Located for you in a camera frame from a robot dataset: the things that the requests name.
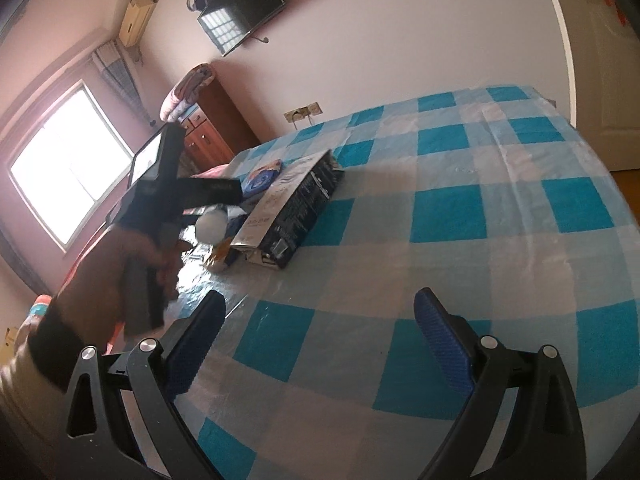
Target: person's hand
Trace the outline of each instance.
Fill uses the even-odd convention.
[[[139,258],[158,269],[158,284],[165,296],[174,300],[182,268],[180,255],[190,249],[190,243],[179,240],[163,253],[146,235],[112,226],[86,252],[75,275],[58,293],[60,316],[82,342],[103,351],[124,320],[121,284],[127,261]]]

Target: air conditioner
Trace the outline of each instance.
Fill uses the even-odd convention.
[[[151,13],[156,8],[158,0],[130,0],[127,5],[122,26],[120,27],[120,41],[124,46],[134,46],[140,41]]]

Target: device handle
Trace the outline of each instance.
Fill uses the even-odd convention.
[[[180,224],[166,223],[160,228],[158,245],[161,250],[174,247],[181,231]],[[124,335],[137,336],[164,325],[168,300],[156,279],[158,270],[139,258],[130,259],[124,269],[123,307]]]

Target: checkered tablecloth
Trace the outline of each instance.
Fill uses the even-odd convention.
[[[216,467],[227,480],[417,478],[464,401],[413,319],[430,286],[478,333],[559,349],[592,476],[640,411],[640,234],[590,147],[535,90],[508,86],[318,124],[241,153],[228,175],[327,148],[344,181],[286,269],[180,276],[183,316],[211,287],[227,300],[177,401]]]

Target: curtain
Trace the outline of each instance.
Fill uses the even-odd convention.
[[[91,57],[100,71],[100,76],[129,105],[129,108],[144,119],[149,126],[155,126],[156,122],[142,105],[140,93],[122,55],[118,41],[111,40],[102,44],[92,52]]]
[[[48,294],[51,296],[49,287],[45,285],[40,276],[31,268],[31,266],[22,259],[17,253],[14,246],[6,235],[2,232],[0,226],[0,256],[7,262],[9,267],[24,281],[24,283],[36,294]]]

